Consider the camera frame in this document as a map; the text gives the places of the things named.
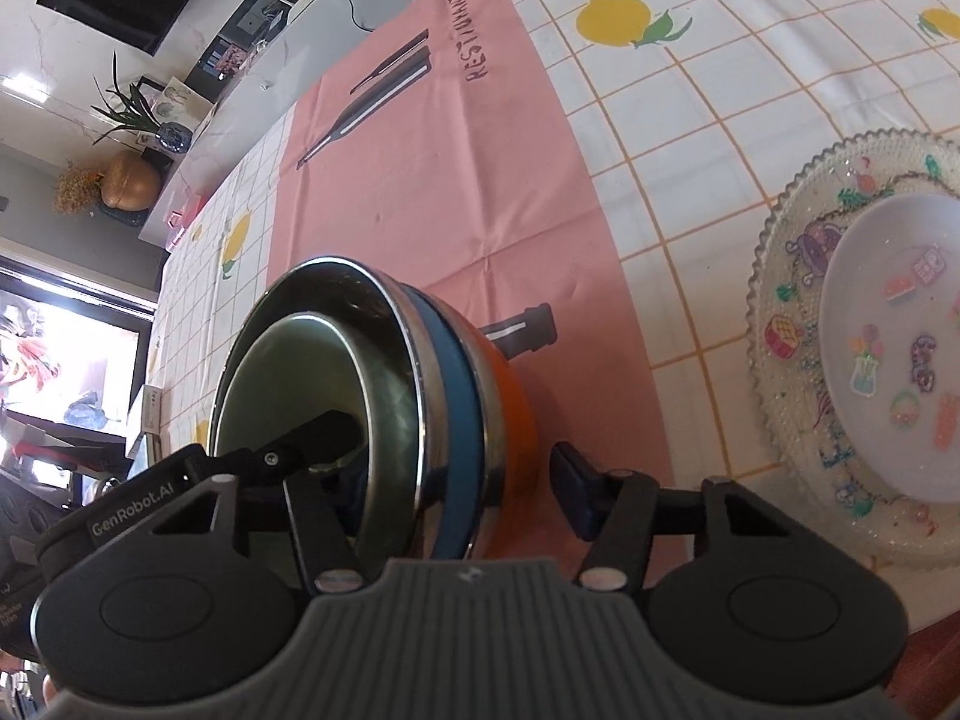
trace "clear decorative plate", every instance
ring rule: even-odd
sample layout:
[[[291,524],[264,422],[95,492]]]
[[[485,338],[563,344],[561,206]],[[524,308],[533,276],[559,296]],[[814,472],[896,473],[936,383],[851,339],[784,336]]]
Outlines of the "clear decorative plate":
[[[747,320],[760,410],[781,461],[815,504],[814,524],[850,551],[935,567],[960,563],[960,500],[910,498],[857,456],[830,403],[817,327],[824,274],[843,232],[882,197],[918,193],[960,199],[957,145],[883,130],[814,157],[760,234]]]

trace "gray ribbed panel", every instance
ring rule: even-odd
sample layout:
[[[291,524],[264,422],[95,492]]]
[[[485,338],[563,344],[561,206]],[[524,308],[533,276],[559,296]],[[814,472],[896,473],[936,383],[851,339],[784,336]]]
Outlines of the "gray ribbed panel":
[[[483,576],[466,581],[469,569]],[[49,720],[906,720],[880,690],[824,707],[736,699],[683,673],[625,597],[549,560],[392,562],[376,586],[314,601],[246,683],[179,707],[65,696]]]

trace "blue bowl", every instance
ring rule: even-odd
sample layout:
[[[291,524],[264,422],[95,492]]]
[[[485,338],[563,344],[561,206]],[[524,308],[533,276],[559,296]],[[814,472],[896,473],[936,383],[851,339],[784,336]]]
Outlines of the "blue bowl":
[[[485,442],[480,397],[469,359],[453,329],[419,292],[411,287],[406,290],[424,320],[440,363],[448,420],[443,513],[427,557],[462,560],[476,532],[483,490]]]

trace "white plate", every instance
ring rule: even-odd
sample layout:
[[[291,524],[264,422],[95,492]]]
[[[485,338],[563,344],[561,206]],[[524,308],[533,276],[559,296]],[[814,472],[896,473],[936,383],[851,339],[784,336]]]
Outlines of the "white plate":
[[[931,247],[946,269],[923,284],[913,266]],[[891,301],[885,287],[896,277],[909,278],[914,289]],[[960,202],[942,194],[905,194],[877,202],[843,235],[820,302],[824,378],[857,454],[901,493],[931,503],[960,501],[960,429],[949,442],[949,429],[941,431],[944,448],[936,442],[940,410],[949,396],[960,396],[960,323],[952,314],[958,293]],[[851,381],[851,341],[865,325],[877,327],[883,347],[870,396],[857,394]],[[928,365],[935,377],[930,392],[911,381],[911,347],[924,334],[937,344]],[[894,400],[904,392],[895,410]],[[909,421],[904,415],[918,404],[914,424],[895,424],[894,412]]]

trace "tablecloth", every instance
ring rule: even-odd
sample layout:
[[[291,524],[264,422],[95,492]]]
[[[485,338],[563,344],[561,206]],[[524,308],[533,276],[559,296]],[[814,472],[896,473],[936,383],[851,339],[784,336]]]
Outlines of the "tablecloth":
[[[841,138],[960,132],[956,14],[960,0],[414,1],[277,122],[172,254],[148,362],[164,448],[205,438],[267,285],[333,253],[478,326],[547,305],[557,341],[512,360],[544,448],[573,440],[664,485],[730,476],[803,519],[747,368],[758,235]],[[344,131],[353,87],[424,32],[416,76]],[[544,552],[567,570],[584,552],[546,485],[514,549]],[[859,557],[914,629],[960,608],[960,570]],[[655,573],[684,558],[661,546]]]

